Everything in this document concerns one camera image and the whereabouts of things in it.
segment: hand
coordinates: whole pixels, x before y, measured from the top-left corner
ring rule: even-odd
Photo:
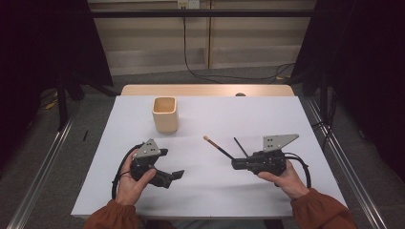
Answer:
[[[122,165],[121,174],[131,170],[131,162],[133,155],[137,152],[132,152],[124,164]],[[148,170],[139,181],[134,180],[130,173],[124,174],[119,179],[116,202],[121,205],[134,205],[140,198],[140,194],[145,189],[148,182],[155,176],[156,170]]]
[[[258,174],[258,177],[276,183],[287,194],[287,196],[289,196],[289,198],[298,199],[306,195],[309,192],[309,189],[298,177],[292,163],[287,160],[286,164],[286,170],[279,177],[269,172],[261,172]]]

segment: wall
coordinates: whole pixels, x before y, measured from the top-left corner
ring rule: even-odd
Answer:
[[[90,0],[89,3],[92,10],[177,8],[177,1],[162,0]],[[202,0],[201,9],[311,10],[314,4],[314,0]],[[185,70],[182,18],[95,21],[112,75]],[[192,69],[295,62],[308,23],[308,18],[186,18],[187,62]]]

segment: beige cup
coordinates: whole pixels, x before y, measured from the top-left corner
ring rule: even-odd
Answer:
[[[170,133],[179,127],[179,113],[175,97],[157,97],[153,103],[153,119],[159,132]]]

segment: white table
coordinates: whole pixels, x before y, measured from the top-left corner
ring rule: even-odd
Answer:
[[[148,185],[136,204],[150,219],[279,219],[291,216],[281,189],[249,171],[235,171],[230,160],[203,140],[204,135],[234,157],[262,150],[264,135],[298,134],[283,151],[308,165],[312,187],[346,205],[313,134],[298,97],[178,96],[180,127],[171,135],[155,130],[151,114],[155,96],[119,96],[100,141],[72,215],[87,218],[111,199],[111,181],[126,152],[154,138],[161,148],[158,169],[185,170],[169,189]],[[292,161],[302,180],[305,174]]]

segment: orange sleeve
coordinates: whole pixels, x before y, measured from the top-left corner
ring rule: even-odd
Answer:
[[[87,219],[84,229],[125,228],[139,229],[135,206],[123,206],[113,199]]]
[[[309,189],[305,196],[291,202],[292,215],[302,229],[356,228],[352,214],[336,199]]]

